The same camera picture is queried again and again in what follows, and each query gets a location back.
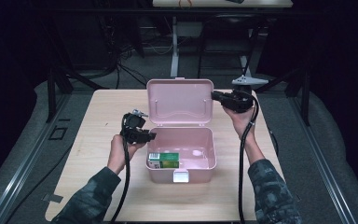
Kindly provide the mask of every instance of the table top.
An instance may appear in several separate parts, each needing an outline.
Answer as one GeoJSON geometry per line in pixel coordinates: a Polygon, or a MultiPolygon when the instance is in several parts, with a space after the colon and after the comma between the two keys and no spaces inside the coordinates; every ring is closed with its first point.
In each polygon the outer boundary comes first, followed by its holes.
{"type": "Polygon", "coordinates": [[[245,0],[240,4],[227,0],[153,0],[154,7],[291,7],[292,5],[291,0],[245,0]]]}
{"type": "MultiPolygon", "coordinates": [[[[47,220],[52,220],[71,196],[104,168],[110,152],[110,141],[114,134],[120,132],[123,115],[134,108],[148,112],[146,90],[94,92],[54,191],[54,194],[62,196],[63,199],[60,203],[49,204],[46,212],[47,220]]],[[[130,187],[117,221],[235,221],[240,219],[238,214],[240,140],[232,127],[230,118],[219,102],[213,102],[213,119],[205,126],[213,131],[217,159],[211,182],[156,184],[151,181],[145,166],[146,147],[141,148],[131,160],[130,187]]],[[[155,125],[146,119],[144,128],[152,129],[153,127],[155,125]]],[[[266,158],[282,175],[261,110],[257,118],[255,136],[266,158]]],[[[255,199],[247,175],[249,162],[246,155],[244,161],[243,213],[246,220],[255,220],[255,199]]],[[[113,200],[104,220],[110,220],[116,212],[124,188],[125,174],[124,170],[119,175],[122,182],[113,193],[113,200]]]]}

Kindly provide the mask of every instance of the pink box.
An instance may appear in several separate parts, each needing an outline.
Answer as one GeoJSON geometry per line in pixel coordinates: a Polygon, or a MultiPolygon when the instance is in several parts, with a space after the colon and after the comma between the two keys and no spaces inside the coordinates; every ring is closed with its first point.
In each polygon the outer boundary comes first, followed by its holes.
{"type": "Polygon", "coordinates": [[[178,152],[179,168],[146,167],[156,183],[206,183],[216,166],[213,132],[204,125],[212,119],[213,83],[208,79],[153,79],[147,83],[150,130],[156,139],[151,152],[178,152]]]}

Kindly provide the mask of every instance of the box latch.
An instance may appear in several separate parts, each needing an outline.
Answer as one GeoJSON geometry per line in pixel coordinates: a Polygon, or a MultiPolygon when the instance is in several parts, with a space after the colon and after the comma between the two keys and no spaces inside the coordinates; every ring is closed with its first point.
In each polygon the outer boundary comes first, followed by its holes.
{"type": "Polygon", "coordinates": [[[173,171],[173,183],[188,183],[189,176],[187,169],[176,169],[173,171]]]}

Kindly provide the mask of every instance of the human hand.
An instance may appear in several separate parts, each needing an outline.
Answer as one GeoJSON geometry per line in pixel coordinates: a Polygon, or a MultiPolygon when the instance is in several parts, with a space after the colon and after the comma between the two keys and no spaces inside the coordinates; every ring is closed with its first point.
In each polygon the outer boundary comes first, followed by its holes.
{"type": "MultiPolygon", "coordinates": [[[[235,132],[238,134],[238,137],[241,139],[243,132],[245,132],[246,126],[251,121],[252,115],[255,111],[255,108],[252,107],[244,113],[237,113],[233,110],[230,110],[223,106],[224,111],[230,116],[232,124],[234,126],[235,132]]],[[[251,130],[248,132],[246,139],[255,139],[255,126],[252,125],[251,130]]]]}
{"type": "MultiPolygon", "coordinates": [[[[130,160],[132,159],[135,152],[144,145],[145,143],[128,144],[130,160]]],[[[115,136],[113,136],[113,139],[110,144],[110,154],[109,160],[107,162],[107,167],[118,175],[124,169],[125,164],[126,160],[123,147],[123,137],[119,134],[116,134],[115,136]]]]}

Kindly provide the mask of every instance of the camouflage sleeve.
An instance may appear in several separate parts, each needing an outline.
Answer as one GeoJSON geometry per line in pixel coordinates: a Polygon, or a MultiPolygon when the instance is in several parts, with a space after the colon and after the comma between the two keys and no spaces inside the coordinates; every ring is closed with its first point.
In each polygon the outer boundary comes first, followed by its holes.
{"type": "Polygon", "coordinates": [[[120,178],[104,167],[76,192],[51,223],[101,223],[120,178]]]}
{"type": "Polygon", "coordinates": [[[248,175],[255,191],[258,223],[301,223],[292,194],[269,160],[254,162],[248,175]]]}

